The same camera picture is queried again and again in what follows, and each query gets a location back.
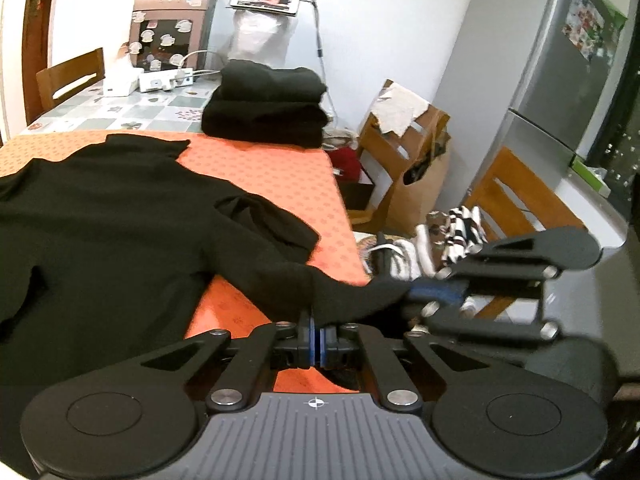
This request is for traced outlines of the red bag on floor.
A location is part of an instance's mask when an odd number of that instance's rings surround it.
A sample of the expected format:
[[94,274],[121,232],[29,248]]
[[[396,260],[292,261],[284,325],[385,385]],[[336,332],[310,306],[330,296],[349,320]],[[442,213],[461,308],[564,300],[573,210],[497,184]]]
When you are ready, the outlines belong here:
[[334,177],[338,182],[358,182],[361,165],[355,150],[348,146],[326,151],[329,156]]

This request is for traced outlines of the brown wooden door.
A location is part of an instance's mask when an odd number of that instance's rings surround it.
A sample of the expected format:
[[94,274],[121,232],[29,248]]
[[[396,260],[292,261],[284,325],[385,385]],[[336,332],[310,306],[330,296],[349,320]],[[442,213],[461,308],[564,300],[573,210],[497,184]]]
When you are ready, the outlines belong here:
[[48,66],[52,0],[26,0],[23,21],[22,76],[26,122],[43,113],[37,73]]

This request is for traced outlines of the wooden chair right side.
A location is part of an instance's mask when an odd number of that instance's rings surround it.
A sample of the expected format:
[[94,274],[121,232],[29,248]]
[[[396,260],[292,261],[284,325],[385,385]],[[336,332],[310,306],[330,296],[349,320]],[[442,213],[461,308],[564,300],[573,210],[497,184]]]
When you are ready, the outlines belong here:
[[491,242],[563,226],[586,227],[508,148],[500,148],[463,206],[480,210],[480,223]]

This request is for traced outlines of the brown cardboard box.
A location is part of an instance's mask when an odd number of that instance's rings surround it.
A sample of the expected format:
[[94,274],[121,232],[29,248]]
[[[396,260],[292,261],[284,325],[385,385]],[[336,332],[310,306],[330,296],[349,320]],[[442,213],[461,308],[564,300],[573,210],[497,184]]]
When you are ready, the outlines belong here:
[[425,221],[448,171],[449,119],[414,92],[385,81],[358,139],[357,155],[374,189],[366,208],[348,212],[354,230],[410,234]]

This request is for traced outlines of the wooden chair far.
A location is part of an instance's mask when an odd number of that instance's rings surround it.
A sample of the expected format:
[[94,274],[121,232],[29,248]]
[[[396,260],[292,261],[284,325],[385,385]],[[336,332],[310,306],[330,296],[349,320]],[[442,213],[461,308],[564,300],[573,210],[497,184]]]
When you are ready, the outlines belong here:
[[103,49],[71,58],[36,73],[42,109],[52,110],[105,76]]

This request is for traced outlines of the white tissue box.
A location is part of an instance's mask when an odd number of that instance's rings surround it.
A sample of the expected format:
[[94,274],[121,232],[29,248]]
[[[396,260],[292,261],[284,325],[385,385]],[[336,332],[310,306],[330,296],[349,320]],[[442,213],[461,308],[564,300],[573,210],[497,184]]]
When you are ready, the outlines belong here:
[[139,88],[139,78],[144,73],[141,67],[134,67],[128,56],[116,60],[105,72],[103,94],[109,98],[130,96]]

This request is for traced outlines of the black sweater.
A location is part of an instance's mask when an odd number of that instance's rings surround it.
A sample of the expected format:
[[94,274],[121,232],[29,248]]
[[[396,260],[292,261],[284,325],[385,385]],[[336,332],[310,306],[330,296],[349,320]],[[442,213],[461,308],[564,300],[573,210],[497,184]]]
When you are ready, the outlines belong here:
[[354,286],[310,265],[318,234],[181,165],[186,142],[111,134],[1,180],[1,459],[23,476],[26,405],[43,389],[180,341],[214,278],[273,321],[348,323],[405,282]]

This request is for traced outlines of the thin tablet stand pole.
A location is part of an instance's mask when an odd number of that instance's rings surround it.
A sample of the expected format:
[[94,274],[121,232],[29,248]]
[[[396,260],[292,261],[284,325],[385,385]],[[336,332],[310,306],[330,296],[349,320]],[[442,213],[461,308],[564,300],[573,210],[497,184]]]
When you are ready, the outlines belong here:
[[332,127],[337,127],[338,126],[337,110],[332,98],[328,80],[326,79],[326,62],[324,62],[324,49],[323,49],[321,32],[320,32],[320,11],[318,6],[318,0],[307,0],[307,1],[314,9],[314,36],[316,37],[317,58],[320,66],[321,79],[324,85],[326,86],[326,98],[328,99],[330,110],[331,110],[330,125]]

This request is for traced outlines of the plastic covered appliance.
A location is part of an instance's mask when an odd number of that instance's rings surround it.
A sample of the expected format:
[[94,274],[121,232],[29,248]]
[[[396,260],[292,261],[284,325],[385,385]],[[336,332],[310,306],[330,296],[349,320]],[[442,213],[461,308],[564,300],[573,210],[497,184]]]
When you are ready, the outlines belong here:
[[227,58],[282,68],[296,25],[283,14],[236,10]]

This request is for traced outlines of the brown water dispenser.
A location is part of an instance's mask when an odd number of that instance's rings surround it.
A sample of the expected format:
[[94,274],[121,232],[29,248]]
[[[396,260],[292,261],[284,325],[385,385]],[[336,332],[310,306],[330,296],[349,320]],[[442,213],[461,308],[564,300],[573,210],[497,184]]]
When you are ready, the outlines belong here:
[[202,68],[217,0],[134,0],[129,56],[146,72]]

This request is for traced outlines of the wooden chair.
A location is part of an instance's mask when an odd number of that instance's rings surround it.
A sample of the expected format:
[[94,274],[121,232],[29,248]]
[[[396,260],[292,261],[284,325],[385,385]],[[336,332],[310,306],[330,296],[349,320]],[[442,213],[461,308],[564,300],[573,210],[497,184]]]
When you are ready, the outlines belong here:
[[71,58],[36,73],[42,109],[52,110],[105,76],[103,49]]
[[463,206],[480,210],[480,223],[491,242],[563,226],[586,227],[508,148],[500,148]]

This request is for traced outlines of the orange patterned table mat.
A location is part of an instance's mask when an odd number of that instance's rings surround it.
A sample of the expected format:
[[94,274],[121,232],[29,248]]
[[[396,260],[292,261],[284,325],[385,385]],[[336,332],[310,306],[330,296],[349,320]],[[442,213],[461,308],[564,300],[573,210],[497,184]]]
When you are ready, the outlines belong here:
[[[350,284],[362,285],[368,280],[329,157],[321,150],[235,142],[201,133],[153,130],[22,134],[1,148],[1,177],[14,174],[33,158],[58,162],[88,144],[102,142],[109,133],[138,134],[167,141],[189,140],[189,147],[178,158],[179,164],[198,174],[229,180],[292,212],[320,235],[308,262],[311,266]],[[218,327],[230,330],[232,336],[244,337],[267,321],[268,318],[226,280],[215,278],[195,310],[185,337]],[[279,373],[274,390],[352,393],[313,370]]]

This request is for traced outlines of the grey refrigerator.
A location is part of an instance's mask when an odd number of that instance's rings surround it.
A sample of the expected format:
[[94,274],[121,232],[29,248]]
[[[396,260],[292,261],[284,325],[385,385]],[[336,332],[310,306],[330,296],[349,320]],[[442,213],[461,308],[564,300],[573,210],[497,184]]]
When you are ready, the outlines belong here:
[[616,50],[604,0],[470,0],[434,99],[452,135],[439,208],[461,204],[502,148],[557,188]]

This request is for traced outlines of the folded black clothes stack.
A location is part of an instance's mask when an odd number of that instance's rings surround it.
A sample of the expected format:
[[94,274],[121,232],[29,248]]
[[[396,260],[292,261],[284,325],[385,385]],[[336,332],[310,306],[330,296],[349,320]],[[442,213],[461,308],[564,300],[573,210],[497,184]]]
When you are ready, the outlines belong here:
[[320,103],[326,85],[305,67],[276,70],[232,60],[204,107],[201,129],[232,141],[320,148],[329,118]]

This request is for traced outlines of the white power strip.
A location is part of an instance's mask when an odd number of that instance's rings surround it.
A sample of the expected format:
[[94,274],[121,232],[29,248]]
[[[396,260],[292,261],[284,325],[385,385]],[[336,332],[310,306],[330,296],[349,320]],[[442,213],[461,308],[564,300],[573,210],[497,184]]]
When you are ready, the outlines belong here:
[[145,72],[139,77],[139,91],[171,91],[175,88],[190,86],[193,83],[194,70],[191,67]]

